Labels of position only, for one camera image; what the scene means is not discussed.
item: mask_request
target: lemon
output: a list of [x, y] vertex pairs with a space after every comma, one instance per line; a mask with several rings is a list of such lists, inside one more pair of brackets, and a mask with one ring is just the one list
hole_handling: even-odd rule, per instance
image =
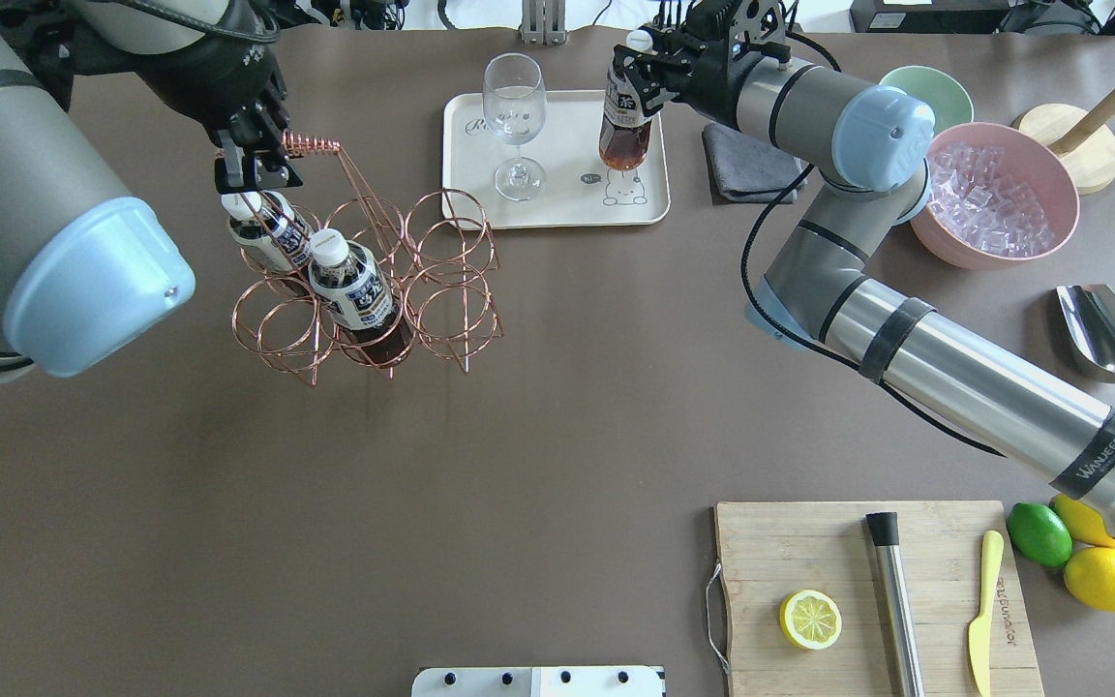
[[1027, 560], [1046, 567], [1059, 567], [1069, 561], [1075, 542], [1057, 513], [1043, 503], [1017, 503], [1005, 520], [1014, 546]]
[[841, 612], [824, 592], [796, 591], [782, 603], [782, 632], [803, 649], [827, 649], [841, 636]]
[[1076, 502], [1069, 495], [1057, 494], [1050, 506], [1053, 511], [1057, 511], [1057, 516], [1069, 529], [1070, 538], [1094, 546], [1115, 546], [1115, 540], [1107, 533], [1104, 520], [1087, 503]]
[[1066, 564], [1066, 588], [1083, 603], [1115, 612], [1115, 550], [1086, 546]]

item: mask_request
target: wine glass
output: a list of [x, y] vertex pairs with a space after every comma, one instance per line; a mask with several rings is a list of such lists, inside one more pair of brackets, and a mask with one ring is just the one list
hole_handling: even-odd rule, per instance
[[545, 83], [540, 66], [523, 54], [501, 54], [484, 68], [484, 122], [515, 155], [496, 167], [493, 184], [513, 202], [526, 202], [545, 184], [545, 168], [523, 156], [523, 144], [545, 125]]

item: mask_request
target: folded towel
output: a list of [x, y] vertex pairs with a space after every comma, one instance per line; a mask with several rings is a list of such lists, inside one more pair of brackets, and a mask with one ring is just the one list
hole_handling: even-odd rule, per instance
[[[770, 202], [801, 172], [793, 155], [717, 123], [704, 127], [704, 151], [718, 193], [734, 203]], [[796, 200], [797, 190], [782, 202]]]

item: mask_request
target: black cable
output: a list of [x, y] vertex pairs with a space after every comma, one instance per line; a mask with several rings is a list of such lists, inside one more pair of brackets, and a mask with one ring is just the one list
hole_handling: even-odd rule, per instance
[[825, 61], [828, 61], [828, 67], [832, 67], [833, 70], [837, 70], [838, 72], [841, 72], [841, 65], [840, 62], [837, 62], [837, 59], [833, 58], [833, 54], [828, 52], [828, 49], [824, 48], [824, 46], [820, 46], [820, 43], [816, 40], [809, 39], [808, 36], [802, 35], [797, 31], [793, 32], [788, 37], [791, 37], [791, 39], [793, 40], [797, 40], [797, 42], [820, 54], [820, 57], [824, 58]]
[[[1114, 14], [1115, 14], [1115, 3], [1112, 3], [1112, 9], [1109, 11], [1107, 11], [1107, 13], [1104, 14], [1104, 17], [1107, 18], [1107, 21], [1112, 22], [1112, 17], [1114, 17]], [[1098, 30], [1098, 31], [1101, 31], [1101, 33], [1104, 33], [1104, 23], [1103, 22], [1101, 22], [1101, 30]]]
[[[793, 33], [794, 32], [794, 22], [797, 21], [797, 1], [799, 1], [799, 0], [794, 0], [794, 3], [791, 6], [791, 9], [788, 9], [788, 14], [791, 14], [791, 18], [788, 19], [788, 22], [786, 22], [786, 32], [787, 33]], [[785, 19], [785, 18], [786, 18], [786, 4], [783, 4], [782, 6], [782, 19]]]
[[[815, 52], [823, 56], [825, 61], [828, 61], [828, 66], [833, 67], [833, 70], [841, 71], [841, 66], [837, 62], [837, 59], [833, 58], [833, 54], [828, 52], [827, 48], [824, 48], [824, 46], [820, 45], [816, 40], [812, 40], [809, 37], [802, 36], [801, 33], [793, 33], [791, 36], [793, 36], [797, 42], [808, 46], [808, 48], [813, 48]], [[851, 361], [850, 358], [833, 354], [831, 349], [824, 348], [824, 346], [820, 346], [808, 339], [805, 339], [805, 337], [794, 333], [788, 330], [787, 327], [784, 327], [779, 321], [777, 321], [777, 319], [770, 317], [770, 314], [763, 309], [763, 306], [760, 306], [759, 299], [756, 297], [756, 291], [752, 289], [752, 274], [748, 272], [748, 261], [752, 259], [752, 246], [756, 242], [759, 230], [763, 224], [765, 224], [765, 220], [767, 220], [769, 213], [774, 212], [774, 209], [777, 209], [778, 204], [783, 202], [783, 200], [786, 200], [787, 195], [793, 193], [794, 190], [797, 190], [802, 182], [805, 181], [805, 178], [808, 177], [813, 171], [815, 171], [815, 165], [804, 167], [799, 175], [794, 177], [794, 180], [786, 185], [786, 188], [780, 190], [779, 193], [775, 195], [774, 199], [765, 206], [765, 210], [759, 212], [759, 216], [756, 216], [756, 222], [752, 225], [752, 232], [747, 234], [747, 241], [743, 246], [743, 260], [739, 261], [738, 272], [740, 281], [743, 281], [744, 291], [747, 292], [747, 300], [752, 303], [752, 308], [755, 308], [756, 312], [759, 312], [760, 318], [765, 319], [769, 326], [774, 327], [774, 329], [783, 336], [786, 336], [787, 339], [803, 346], [803, 348], [814, 351], [815, 354], [820, 354], [820, 356], [826, 357], [828, 360], [841, 364], [842, 366], [846, 366], [851, 370], [859, 371], [859, 365]], [[956, 432], [953, 428], [948, 427], [948, 425], [940, 423], [934, 416], [927, 414], [927, 412], [918, 407], [915, 403], [909, 400], [904, 394], [898, 393], [898, 389], [894, 389], [892, 385], [886, 385], [883, 380], [881, 380], [878, 385], [880, 385], [881, 389], [884, 389], [885, 394], [889, 394], [889, 396], [894, 400], [901, 403], [903, 407], [910, 409], [911, 414], [917, 415], [925, 423], [933, 425], [933, 427], [941, 430], [946, 434], [946, 436], [952, 436], [954, 439], [964, 443], [966, 445], [970, 445], [971, 447], [975, 447], [975, 449], [982, 451], [983, 453], [1001, 455], [1000, 452], [991, 445], [975, 441], [973, 437], [966, 436], [963, 433]]]
[[601, 14], [605, 13], [605, 10], [610, 9], [610, 4], [612, 4], [612, 3], [613, 3], [613, 0], [608, 1], [608, 3], [605, 3], [605, 6], [603, 6], [603, 8], [601, 8], [601, 12], [597, 12], [597, 18], [594, 18], [592, 20], [592, 26], [597, 26], [597, 22], [601, 21]]
[[455, 22], [450, 21], [450, 14], [446, 13], [446, 0], [437, 0], [437, 18], [442, 19], [442, 23], [446, 28], [458, 28]]
[[1087, 18], [1092, 19], [1093, 22], [1096, 22], [1096, 30], [1093, 31], [1092, 33], [1094, 35], [1102, 32], [1104, 30], [1104, 22], [1098, 21], [1096, 13], [1092, 11], [1089, 4], [1088, 3], [1084, 4], [1082, 3], [1080, 0], [1075, 0], [1075, 1], [1076, 1], [1075, 9], [1078, 10], [1080, 13], [1087, 14]]
[[1022, 33], [1027, 32], [1028, 30], [1031, 30], [1031, 28], [1041, 27], [1041, 26], [1075, 26], [1075, 27], [1080, 28], [1080, 30], [1083, 30], [1083, 33], [1088, 33], [1088, 35], [1096, 33], [1094, 31], [1088, 31], [1087, 26], [1085, 26], [1084, 23], [1067, 21], [1067, 19], [1053, 19], [1053, 21], [1048, 21], [1048, 22], [1030, 22], [1030, 25], [1027, 26], [1025, 28], [1025, 30], [1022, 30]]
[[266, 10], [262, 10], [256, 0], [249, 0], [249, 4], [252, 6], [253, 12], [256, 13], [261, 21], [265, 22], [265, 33], [249, 33], [244, 31], [235, 31], [231, 28], [214, 26], [203, 19], [197, 19], [191, 17], [191, 14], [185, 14], [177, 10], [172, 10], [169, 8], [163, 8], [163, 6], [151, 3], [149, 0], [90, 0], [94, 3], [114, 3], [123, 4], [124, 8], [129, 8], [138, 12], [151, 14], [151, 17], [164, 19], [167, 22], [172, 22], [174, 26], [181, 26], [190, 28], [192, 31], [200, 31], [201, 33], [207, 33], [213, 36], [221, 36], [223, 39], [234, 39], [244, 40], [248, 43], [273, 43], [278, 40], [278, 37], [282, 35], [278, 22], [274, 20], [274, 14], [269, 13]]

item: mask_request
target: cutting board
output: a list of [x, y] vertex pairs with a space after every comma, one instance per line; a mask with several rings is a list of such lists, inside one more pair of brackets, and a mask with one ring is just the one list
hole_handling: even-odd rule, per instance
[[[718, 503], [717, 550], [729, 632], [730, 697], [890, 697], [892, 641], [863, 516], [896, 511], [923, 683], [929, 697], [973, 697], [966, 626], [979, 612], [979, 546], [1005, 531], [1000, 502]], [[788, 642], [784, 599], [826, 592], [842, 631], [827, 649]], [[992, 697], [1041, 696], [1014, 551], [1005, 546], [992, 608]]]

